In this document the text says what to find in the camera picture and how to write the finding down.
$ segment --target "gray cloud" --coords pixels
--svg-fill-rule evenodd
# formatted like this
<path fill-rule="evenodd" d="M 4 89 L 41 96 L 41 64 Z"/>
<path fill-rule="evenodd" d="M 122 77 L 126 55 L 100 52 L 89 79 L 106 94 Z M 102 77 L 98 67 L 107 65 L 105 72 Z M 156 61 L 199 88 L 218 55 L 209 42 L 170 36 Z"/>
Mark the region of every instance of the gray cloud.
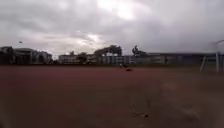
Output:
<path fill-rule="evenodd" d="M 110 44 L 125 54 L 135 44 L 148 52 L 204 52 L 224 38 L 222 0 L 99 1 L 0 0 L 0 45 L 56 55 Z"/>

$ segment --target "cloud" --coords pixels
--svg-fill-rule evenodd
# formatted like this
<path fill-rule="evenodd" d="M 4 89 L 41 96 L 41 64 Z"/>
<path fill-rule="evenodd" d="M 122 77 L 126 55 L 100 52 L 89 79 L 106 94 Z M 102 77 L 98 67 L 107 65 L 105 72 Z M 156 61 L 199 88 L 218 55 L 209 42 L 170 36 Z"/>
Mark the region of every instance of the cloud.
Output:
<path fill-rule="evenodd" d="M 57 55 L 110 44 L 125 54 L 135 44 L 147 52 L 211 51 L 209 43 L 224 38 L 223 6 L 222 0 L 0 0 L 0 45 Z"/>

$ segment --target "dirt ground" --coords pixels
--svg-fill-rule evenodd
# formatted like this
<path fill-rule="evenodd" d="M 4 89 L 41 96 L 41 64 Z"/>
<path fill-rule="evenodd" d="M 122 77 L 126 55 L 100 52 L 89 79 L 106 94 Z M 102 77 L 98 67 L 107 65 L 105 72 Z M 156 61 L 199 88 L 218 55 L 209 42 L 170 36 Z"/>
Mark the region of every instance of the dirt ground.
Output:
<path fill-rule="evenodd" d="M 0 128 L 223 128 L 224 77 L 189 68 L 0 67 Z"/>

